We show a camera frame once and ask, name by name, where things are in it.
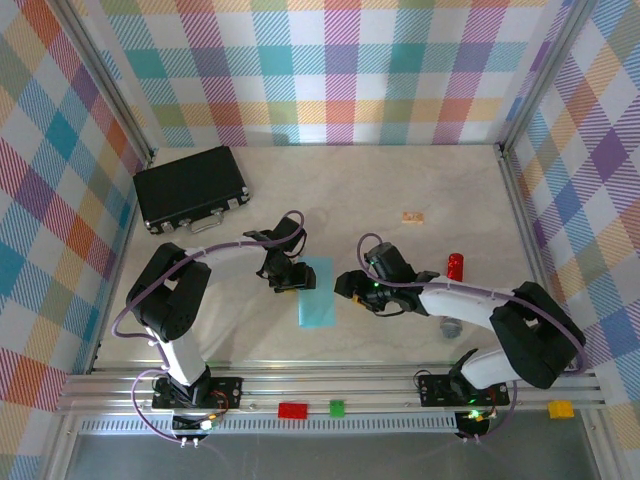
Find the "blue cloth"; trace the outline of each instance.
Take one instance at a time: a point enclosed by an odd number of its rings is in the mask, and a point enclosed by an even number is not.
[[[334,327],[336,324],[335,294],[333,293],[333,259],[301,257],[316,273],[315,290],[298,292],[298,325],[303,328]]]

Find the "small wooden block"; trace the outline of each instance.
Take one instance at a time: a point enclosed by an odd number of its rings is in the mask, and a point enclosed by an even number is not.
[[[403,212],[402,223],[412,225],[422,225],[424,223],[424,213],[422,212]]]

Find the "gray floor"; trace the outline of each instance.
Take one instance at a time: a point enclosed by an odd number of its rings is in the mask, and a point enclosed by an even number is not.
[[[450,434],[220,435],[179,446],[150,435],[78,439],[67,478],[102,479],[599,479],[582,420],[518,412],[482,445]]]

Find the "green block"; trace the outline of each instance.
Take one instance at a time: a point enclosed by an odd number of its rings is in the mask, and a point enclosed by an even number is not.
[[[329,416],[331,418],[344,417],[344,401],[343,400],[331,400],[329,402]]]

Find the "black briefcase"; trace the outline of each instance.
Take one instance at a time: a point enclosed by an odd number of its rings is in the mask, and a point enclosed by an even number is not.
[[[222,223],[223,214],[251,195],[229,147],[218,147],[136,173],[144,224],[151,233],[188,227],[192,233]],[[194,222],[212,217],[195,227]]]

